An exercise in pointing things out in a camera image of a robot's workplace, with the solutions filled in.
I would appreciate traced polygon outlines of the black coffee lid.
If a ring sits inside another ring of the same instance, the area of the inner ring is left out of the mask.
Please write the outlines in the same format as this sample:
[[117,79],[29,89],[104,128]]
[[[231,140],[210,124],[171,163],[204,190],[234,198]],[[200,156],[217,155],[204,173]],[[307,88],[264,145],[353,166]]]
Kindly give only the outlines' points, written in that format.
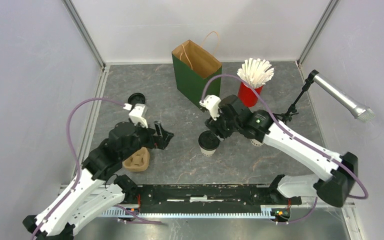
[[143,93],[135,92],[128,97],[127,103],[134,106],[136,104],[145,104],[146,97]]
[[220,146],[219,138],[210,130],[202,132],[198,137],[199,146],[206,151],[216,150]]

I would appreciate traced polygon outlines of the white paper coffee cup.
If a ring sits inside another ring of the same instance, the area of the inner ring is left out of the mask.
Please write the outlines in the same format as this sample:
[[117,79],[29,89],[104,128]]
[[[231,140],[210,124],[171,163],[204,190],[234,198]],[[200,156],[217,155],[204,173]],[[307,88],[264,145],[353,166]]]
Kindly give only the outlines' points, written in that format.
[[205,147],[200,147],[201,153],[206,156],[206,157],[211,157],[215,152],[217,148],[205,148]]

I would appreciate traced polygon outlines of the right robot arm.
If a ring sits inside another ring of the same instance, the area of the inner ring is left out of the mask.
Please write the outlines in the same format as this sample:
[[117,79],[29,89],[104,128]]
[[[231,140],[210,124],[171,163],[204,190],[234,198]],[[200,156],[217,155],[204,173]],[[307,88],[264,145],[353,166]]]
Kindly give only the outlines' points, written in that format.
[[224,99],[207,95],[199,105],[210,115],[205,125],[221,141],[239,133],[253,145],[280,150],[311,170],[309,175],[278,176],[268,191],[273,203],[282,204],[293,197],[318,197],[341,208],[350,197],[358,174],[358,157],[353,153],[328,150],[296,133],[268,111],[251,111],[236,95]]

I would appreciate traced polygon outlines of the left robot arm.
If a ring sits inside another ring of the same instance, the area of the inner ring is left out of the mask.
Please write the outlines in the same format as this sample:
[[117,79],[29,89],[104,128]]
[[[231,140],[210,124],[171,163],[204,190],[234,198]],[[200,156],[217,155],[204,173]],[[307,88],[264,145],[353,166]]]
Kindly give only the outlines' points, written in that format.
[[126,175],[118,176],[108,189],[92,200],[85,199],[122,168],[122,163],[142,148],[164,150],[174,134],[163,129],[132,122],[119,122],[81,165],[81,170],[61,195],[38,215],[22,221],[26,230],[38,240],[72,240],[82,228],[112,206],[133,203],[137,185]]

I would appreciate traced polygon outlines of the red cup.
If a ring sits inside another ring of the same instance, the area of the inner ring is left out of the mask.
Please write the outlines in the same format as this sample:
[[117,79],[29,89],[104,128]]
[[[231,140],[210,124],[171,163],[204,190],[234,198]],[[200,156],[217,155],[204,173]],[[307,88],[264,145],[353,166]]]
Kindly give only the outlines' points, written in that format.
[[255,106],[258,101],[258,97],[254,94],[252,89],[247,87],[243,82],[239,86],[237,97],[248,108]]

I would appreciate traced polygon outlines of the brown cardboard cup carrier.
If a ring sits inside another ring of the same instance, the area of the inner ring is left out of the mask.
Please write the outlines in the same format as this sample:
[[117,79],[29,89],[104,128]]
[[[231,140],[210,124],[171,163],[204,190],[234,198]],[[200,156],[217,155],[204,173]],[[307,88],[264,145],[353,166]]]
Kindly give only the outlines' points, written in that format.
[[143,172],[150,164],[150,153],[146,147],[142,147],[123,161],[122,166],[130,172]]

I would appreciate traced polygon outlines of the white wrapped straws bundle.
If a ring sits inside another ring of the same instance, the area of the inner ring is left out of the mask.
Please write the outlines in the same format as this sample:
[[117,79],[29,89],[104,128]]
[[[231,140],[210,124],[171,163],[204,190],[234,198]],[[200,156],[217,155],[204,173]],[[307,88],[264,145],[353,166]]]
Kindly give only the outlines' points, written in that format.
[[266,59],[249,58],[244,61],[237,75],[253,89],[265,85],[274,76],[274,68]]

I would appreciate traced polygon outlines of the green paper bag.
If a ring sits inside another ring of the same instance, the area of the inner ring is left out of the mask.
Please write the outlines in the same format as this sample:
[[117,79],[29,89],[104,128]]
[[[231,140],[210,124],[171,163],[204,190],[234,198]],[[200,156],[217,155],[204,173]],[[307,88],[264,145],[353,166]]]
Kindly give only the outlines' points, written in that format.
[[178,91],[202,112],[206,111],[200,105],[206,84],[212,77],[222,73],[222,63],[215,57],[220,45],[220,36],[216,31],[210,33],[217,36],[217,44],[212,53],[204,49],[206,38],[200,45],[187,40],[171,52]]

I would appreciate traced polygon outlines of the silver microphone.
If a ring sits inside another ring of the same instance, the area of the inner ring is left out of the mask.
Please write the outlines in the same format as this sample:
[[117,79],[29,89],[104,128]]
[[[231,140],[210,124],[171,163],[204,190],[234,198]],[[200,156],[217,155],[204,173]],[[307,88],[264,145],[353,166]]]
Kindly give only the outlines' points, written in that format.
[[344,106],[355,119],[365,123],[375,117],[375,113],[371,110],[370,107],[359,103],[347,95],[321,73],[316,73],[312,77],[312,80],[318,84],[325,92],[337,100],[342,106]]

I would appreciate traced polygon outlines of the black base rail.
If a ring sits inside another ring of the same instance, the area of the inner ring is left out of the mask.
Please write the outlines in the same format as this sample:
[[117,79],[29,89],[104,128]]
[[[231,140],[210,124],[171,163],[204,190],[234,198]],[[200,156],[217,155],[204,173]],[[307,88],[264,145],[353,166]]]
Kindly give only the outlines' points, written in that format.
[[300,205],[266,184],[143,184],[121,205],[141,214],[256,214],[261,206]]

